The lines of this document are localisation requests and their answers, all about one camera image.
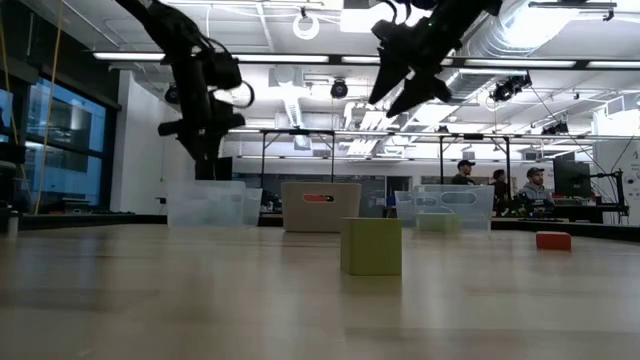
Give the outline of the silver ventilation duct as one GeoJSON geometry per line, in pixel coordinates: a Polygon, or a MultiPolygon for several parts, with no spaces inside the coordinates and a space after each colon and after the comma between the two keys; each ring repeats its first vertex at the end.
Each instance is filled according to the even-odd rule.
{"type": "MultiPolygon", "coordinates": [[[[544,42],[527,44],[516,34],[517,27],[524,25],[525,16],[532,10],[530,1],[503,0],[498,15],[481,14],[465,32],[462,47],[451,52],[463,57],[515,57],[533,53],[544,42]]],[[[532,25],[524,25],[524,28],[534,29],[532,25]]]]}

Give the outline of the grey plastic bin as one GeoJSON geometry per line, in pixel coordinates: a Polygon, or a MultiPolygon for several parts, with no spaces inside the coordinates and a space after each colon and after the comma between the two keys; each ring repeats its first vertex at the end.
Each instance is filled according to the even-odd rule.
{"type": "Polygon", "coordinates": [[[281,185],[283,227],[287,232],[339,233],[342,219],[358,217],[361,185],[357,183],[285,182],[281,185]],[[333,203],[310,203],[304,194],[332,195],[333,203]]]}

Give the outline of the black light rail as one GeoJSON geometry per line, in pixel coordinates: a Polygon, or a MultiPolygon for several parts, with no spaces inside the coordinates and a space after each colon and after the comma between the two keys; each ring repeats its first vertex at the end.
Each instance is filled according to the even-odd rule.
{"type": "MultiPolygon", "coordinates": [[[[233,55],[236,58],[237,54],[275,54],[275,53],[236,53],[233,55]]],[[[319,55],[319,54],[291,54],[291,55],[319,55]]],[[[376,55],[337,55],[328,54],[328,63],[297,63],[297,64],[313,64],[313,65],[335,65],[335,66],[365,66],[365,65],[351,65],[343,64],[341,61],[342,56],[376,56],[376,55]]],[[[590,61],[609,61],[609,60],[640,60],[640,59],[548,59],[548,58],[493,58],[493,57],[446,57],[441,65],[445,68],[500,68],[500,69],[535,69],[535,70],[575,70],[575,71],[603,71],[601,69],[588,69],[587,65],[590,61]],[[466,66],[465,61],[469,59],[508,59],[508,60],[567,60],[575,61],[576,64],[571,68],[510,68],[510,67],[471,67],[466,66]]],[[[242,64],[270,64],[270,63],[242,63],[242,64]]],[[[613,71],[640,71],[640,70],[613,70],[613,71]]]]}

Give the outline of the white ceiling duct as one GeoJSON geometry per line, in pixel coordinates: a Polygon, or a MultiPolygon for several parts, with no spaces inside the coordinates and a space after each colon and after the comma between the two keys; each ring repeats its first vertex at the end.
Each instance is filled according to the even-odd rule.
{"type": "Polygon", "coordinates": [[[293,65],[276,65],[269,70],[269,89],[283,102],[290,127],[302,130],[304,122],[299,100],[307,92],[302,70],[293,65]]]}

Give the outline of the person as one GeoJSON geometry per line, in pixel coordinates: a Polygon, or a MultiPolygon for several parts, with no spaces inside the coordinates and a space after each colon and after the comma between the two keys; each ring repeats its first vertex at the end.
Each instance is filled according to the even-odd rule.
{"type": "Polygon", "coordinates": [[[503,169],[495,170],[492,175],[492,180],[492,185],[494,186],[494,199],[496,201],[506,200],[508,191],[506,172],[503,169]]]}
{"type": "Polygon", "coordinates": [[[457,164],[458,173],[451,179],[452,185],[475,185],[475,181],[471,178],[472,168],[475,162],[469,160],[461,160],[457,164]]]}
{"type": "Polygon", "coordinates": [[[532,167],[527,173],[527,182],[519,190],[519,195],[524,195],[530,200],[547,200],[552,202],[552,193],[544,186],[544,170],[532,167]]]}

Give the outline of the clear plastic bin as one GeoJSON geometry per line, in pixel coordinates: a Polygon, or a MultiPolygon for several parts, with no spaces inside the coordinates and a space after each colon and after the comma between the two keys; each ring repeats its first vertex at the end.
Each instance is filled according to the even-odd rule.
{"type": "Polygon", "coordinates": [[[397,217],[416,231],[419,213],[455,213],[461,217],[458,232],[490,231],[494,196],[490,186],[417,185],[410,191],[396,191],[394,196],[397,217]]]}
{"type": "Polygon", "coordinates": [[[170,227],[248,227],[259,221],[263,190],[242,181],[198,180],[170,183],[170,227]]]}

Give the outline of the green cube block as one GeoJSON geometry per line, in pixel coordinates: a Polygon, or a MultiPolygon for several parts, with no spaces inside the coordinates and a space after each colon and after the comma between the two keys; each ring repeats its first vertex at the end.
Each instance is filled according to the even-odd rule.
{"type": "Polygon", "coordinates": [[[402,222],[388,218],[343,218],[340,268],[351,276],[400,276],[402,222]]]}

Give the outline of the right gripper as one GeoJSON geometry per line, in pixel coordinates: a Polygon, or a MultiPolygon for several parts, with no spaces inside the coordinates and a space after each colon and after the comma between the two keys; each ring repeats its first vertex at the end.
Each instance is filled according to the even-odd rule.
{"type": "MultiPolygon", "coordinates": [[[[465,32],[478,17],[478,14],[423,17],[414,26],[378,21],[372,33],[380,41],[380,66],[368,103],[373,105],[382,100],[412,66],[438,68],[452,50],[462,47],[465,32]]],[[[404,81],[402,92],[386,116],[395,117],[433,99],[445,103],[451,100],[446,83],[435,76],[416,74],[404,81]]]]}

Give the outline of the large glass window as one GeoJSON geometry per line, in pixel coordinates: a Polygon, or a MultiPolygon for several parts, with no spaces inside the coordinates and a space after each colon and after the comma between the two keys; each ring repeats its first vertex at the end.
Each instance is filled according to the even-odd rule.
{"type": "Polygon", "coordinates": [[[53,214],[108,205],[114,125],[110,108],[47,78],[0,80],[0,143],[25,148],[14,206],[53,214]]]}

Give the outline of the black monitor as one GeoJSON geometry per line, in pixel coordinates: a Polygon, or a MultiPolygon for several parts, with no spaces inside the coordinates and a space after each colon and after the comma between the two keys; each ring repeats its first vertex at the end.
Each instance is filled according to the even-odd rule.
{"type": "Polygon", "coordinates": [[[560,197],[591,196],[590,168],[587,163],[556,157],[553,160],[554,192],[560,197]]]}
{"type": "Polygon", "coordinates": [[[230,181],[233,173],[233,158],[197,160],[195,162],[196,180],[230,181]]]}

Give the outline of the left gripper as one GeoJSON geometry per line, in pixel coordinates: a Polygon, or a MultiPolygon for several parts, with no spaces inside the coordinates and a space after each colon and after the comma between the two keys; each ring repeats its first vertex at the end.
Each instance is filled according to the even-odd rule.
{"type": "Polygon", "coordinates": [[[202,158],[216,161],[219,157],[220,137],[229,130],[245,125],[242,114],[234,106],[214,96],[218,89],[208,86],[202,70],[202,62],[195,56],[165,57],[170,64],[178,89],[182,118],[158,126],[160,136],[177,135],[181,144],[194,161],[200,160],[200,147],[192,141],[199,135],[202,139],[202,158]]]}

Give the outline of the black background desk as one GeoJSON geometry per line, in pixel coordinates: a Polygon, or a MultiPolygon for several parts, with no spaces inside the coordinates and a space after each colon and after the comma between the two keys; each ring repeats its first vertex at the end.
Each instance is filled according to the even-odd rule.
{"type": "Polygon", "coordinates": [[[619,217],[630,214],[628,206],[616,203],[596,205],[557,204],[549,200],[513,199],[509,207],[498,218],[513,218],[520,221],[547,221],[603,224],[605,215],[614,214],[619,217]]]}

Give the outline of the black monitor stand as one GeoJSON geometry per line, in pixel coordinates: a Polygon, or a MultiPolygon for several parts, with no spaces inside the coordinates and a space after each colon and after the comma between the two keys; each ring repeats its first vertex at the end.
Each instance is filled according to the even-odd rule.
{"type": "Polygon", "coordinates": [[[629,216],[629,206],[626,204],[626,199],[624,196],[623,171],[621,169],[617,169],[611,173],[596,173],[589,175],[588,178],[590,180],[603,178],[610,178],[614,180],[615,184],[612,186],[614,195],[613,200],[608,203],[597,203],[595,205],[595,210],[599,215],[601,223],[604,222],[606,213],[614,213],[617,215],[617,224],[621,224],[622,217],[629,216]]]}

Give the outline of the white poster board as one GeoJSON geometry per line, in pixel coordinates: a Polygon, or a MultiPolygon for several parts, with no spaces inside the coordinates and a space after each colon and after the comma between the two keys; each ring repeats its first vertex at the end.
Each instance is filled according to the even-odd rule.
{"type": "Polygon", "coordinates": [[[609,140],[594,144],[595,169],[598,173],[622,172],[622,193],[629,215],[619,218],[607,215],[605,222],[640,226],[640,137],[629,140],[609,140]]]}

